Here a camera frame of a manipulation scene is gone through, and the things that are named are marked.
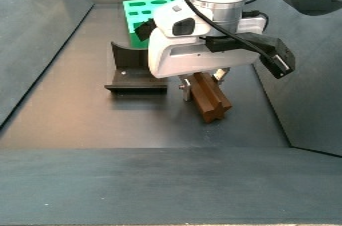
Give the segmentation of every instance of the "wooden block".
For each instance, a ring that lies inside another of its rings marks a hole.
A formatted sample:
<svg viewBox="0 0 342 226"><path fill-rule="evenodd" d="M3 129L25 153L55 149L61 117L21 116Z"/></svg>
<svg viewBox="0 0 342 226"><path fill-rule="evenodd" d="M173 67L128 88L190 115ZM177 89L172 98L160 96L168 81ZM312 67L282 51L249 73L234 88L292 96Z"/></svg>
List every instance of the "wooden block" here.
<svg viewBox="0 0 342 226"><path fill-rule="evenodd" d="M206 123L225 118L232 103L209 73L196 73L189 77L192 95Z"/></svg>

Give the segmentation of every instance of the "brown wooden object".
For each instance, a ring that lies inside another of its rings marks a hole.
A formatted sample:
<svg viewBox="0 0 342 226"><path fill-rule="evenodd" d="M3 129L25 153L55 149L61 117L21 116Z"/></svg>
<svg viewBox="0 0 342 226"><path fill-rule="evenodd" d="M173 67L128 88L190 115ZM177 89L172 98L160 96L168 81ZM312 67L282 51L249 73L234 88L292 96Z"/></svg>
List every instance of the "brown wooden object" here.
<svg viewBox="0 0 342 226"><path fill-rule="evenodd" d="M212 75L196 73L188 79L192 83L192 96L206 123L216 119L224 119L225 112L232 108L232 103Z"/></svg>

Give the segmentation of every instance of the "bin floor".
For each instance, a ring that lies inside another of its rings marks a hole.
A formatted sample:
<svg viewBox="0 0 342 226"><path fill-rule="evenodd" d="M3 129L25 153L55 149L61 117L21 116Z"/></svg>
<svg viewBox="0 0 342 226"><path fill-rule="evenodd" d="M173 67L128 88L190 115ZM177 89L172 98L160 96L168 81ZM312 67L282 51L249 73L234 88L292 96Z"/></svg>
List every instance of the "bin floor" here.
<svg viewBox="0 0 342 226"><path fill-rule="evenodd" d="M286 137L252 66L222 89L233 109L206 124L185 102L180 79L168 95L113 95L111 41L129 46L124 9L98 6L2 131L0 148L286 147Z"/></svg>

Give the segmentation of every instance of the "green object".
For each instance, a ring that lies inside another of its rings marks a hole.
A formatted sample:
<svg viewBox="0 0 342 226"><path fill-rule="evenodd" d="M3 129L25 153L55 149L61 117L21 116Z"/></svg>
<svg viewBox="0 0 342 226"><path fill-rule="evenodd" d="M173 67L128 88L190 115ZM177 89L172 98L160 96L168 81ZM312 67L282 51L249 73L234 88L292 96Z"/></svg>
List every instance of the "green object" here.
<svg viewBox="0 0 342 226"><path fill-rule="evenodd" d="M156 9L174 0L128 0L124 1L125 14L128 20L128 27L132 39L133 48L148 48L149 40L141 41L136 34L144 22L154 18L153 14Z"/></svg>

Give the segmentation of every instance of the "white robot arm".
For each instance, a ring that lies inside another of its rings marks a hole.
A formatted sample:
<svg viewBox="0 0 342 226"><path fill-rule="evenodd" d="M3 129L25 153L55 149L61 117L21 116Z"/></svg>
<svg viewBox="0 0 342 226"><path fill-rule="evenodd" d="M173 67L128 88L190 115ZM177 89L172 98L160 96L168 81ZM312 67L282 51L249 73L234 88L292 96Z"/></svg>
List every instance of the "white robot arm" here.
<svg viewBox="0 0 342 226"><path fill-rule="evenodd" d="M342 8L342 0L285 2L308 15ZM262 36L262 15L242 17L245 3L246 0L177 0L157 9L149 47L149 66L157 78L252 64L260 57L277 78L293 72L291 49L280 39Z"/></svg>

